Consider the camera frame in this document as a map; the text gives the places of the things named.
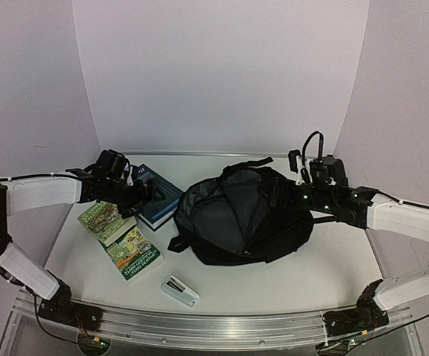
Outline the green paperback book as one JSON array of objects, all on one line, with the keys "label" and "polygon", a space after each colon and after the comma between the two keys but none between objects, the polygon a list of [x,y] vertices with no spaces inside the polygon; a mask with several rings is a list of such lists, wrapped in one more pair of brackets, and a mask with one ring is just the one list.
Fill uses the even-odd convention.
[{"label": "green paperback book", "polygon": [[95,203],[78,221],[106,247],[137,225],[135,217],[123,218],[117,205],[108,202]]},{"label": "green paperback book", "polygon": [[102,247],[127,283],[133,283],[164,261],[160,250],[137,226],[126,231],[108,247]]}]

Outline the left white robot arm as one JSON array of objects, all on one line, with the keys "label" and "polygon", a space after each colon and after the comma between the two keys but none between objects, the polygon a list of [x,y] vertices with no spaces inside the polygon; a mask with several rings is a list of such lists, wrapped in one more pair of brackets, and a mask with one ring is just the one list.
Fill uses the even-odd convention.
[{"label": "left white robot arm", "polygon": [[123,217],[132,217],[164,194],[153,178],[141,179],[125,155],[104,150],[93,164],[63,173],[0,177],[0,275],[41,298],[59,323],[80,323],[82,309],[72,301],[70,287],[32,260],[7,229],[14,214],[53,205],[108,202]]}]

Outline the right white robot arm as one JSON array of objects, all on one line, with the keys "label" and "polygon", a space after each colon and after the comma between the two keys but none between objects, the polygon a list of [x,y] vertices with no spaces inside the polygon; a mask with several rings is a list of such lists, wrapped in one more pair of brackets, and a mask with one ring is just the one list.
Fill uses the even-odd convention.
[{"label": "right white robot arm", "polygon": [[[273,178],[259,191],[273,207],[323,213],[324,221],[363,230],[388,231],[429,243],[429,205],[395,198],[375,188],[351,188],[343,161],[332,155],[307,161],[298,150],[288,154],[297,181]],[[429,295],[428,267],[401,277],[370,283],[355,307],[329,311],[323,320],[331,335],[372,330],[388,324],[388,311]]]}]

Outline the black student backpack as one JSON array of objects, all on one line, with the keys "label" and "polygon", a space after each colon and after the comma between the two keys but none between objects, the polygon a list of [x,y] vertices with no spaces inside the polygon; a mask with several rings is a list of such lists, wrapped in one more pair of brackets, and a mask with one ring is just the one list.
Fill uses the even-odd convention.
[{"label": "black student backpack", "polygon": [[208,266],[271,263],[298,251],[315,225],[332,219],[281,204],[272,190],[286,178],[269,166],[272,161],[229,165],[190,186],[173,215],[178,234],[168,250],[190,248]]}]

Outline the dark blue hardcover book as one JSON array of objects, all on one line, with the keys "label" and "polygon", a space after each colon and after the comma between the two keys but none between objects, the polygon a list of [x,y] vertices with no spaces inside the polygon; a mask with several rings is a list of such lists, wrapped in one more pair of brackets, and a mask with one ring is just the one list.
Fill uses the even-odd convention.
[{"label": "dark blue hardcover book", "polygon": [[137,177],[143,182],[152,179],[155,183],[156,198],[143,206],[138,217],[156,231],[173,216],[183,191],[145,164],[138,167]]}]

